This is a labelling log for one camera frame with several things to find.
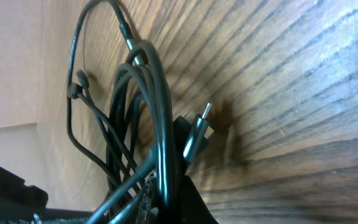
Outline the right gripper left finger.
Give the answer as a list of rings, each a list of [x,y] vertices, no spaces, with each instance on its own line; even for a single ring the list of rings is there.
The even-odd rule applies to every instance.
[[[141,195],[135,224],[154,224],[158,220],[157,177],[151,174]]]

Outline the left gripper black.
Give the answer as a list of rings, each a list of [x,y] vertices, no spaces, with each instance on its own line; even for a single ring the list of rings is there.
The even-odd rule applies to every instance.
[[[91,212],[48,208],[48,193],[0,167],[0,223],[86,223]]]

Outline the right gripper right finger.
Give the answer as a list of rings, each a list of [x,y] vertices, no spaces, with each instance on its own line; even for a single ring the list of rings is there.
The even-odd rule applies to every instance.
[[[186,224],[218,224],[201,198],[189,176],[184,176],[181,187],[181,222]]]

